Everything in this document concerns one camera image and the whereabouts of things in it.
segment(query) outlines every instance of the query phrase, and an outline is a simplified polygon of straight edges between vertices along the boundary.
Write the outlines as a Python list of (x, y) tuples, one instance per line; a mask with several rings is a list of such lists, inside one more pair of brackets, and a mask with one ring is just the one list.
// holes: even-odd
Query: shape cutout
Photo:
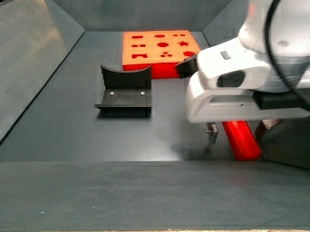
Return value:
[(134, 59), (137, 57), (148, 58), (148, 55), (145, 53), (144, 54), (132, 54), (132, 59)]
[(166, 47), (169, 44), (168, 43), (157, 43), (158, 47)]

